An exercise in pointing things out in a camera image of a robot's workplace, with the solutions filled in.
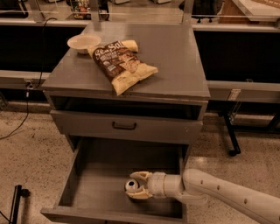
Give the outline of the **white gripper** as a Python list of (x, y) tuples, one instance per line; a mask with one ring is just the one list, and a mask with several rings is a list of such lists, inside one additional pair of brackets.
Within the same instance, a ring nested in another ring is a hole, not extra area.
[(140, 187), (135, 192), (126, 191), (125, 193), (136, 200), (147, 200), (153, 198), (165, 198), (165, 177), (164, 172), (136, 171), (129, 175), (132, 179), (140, 179), (147, 182), (147, 189)]

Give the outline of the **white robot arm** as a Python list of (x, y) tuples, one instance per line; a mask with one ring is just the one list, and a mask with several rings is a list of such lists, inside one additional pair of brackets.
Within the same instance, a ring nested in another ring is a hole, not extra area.
[(216, 178), (197, 169), (180, 175), (137, 171), (129, 175), (125, 193), (135, 200), (174, 198), (182, 204), (201, 206), (209, 196), (247, 215), (260, 224), (280, 224), (280, 199)]

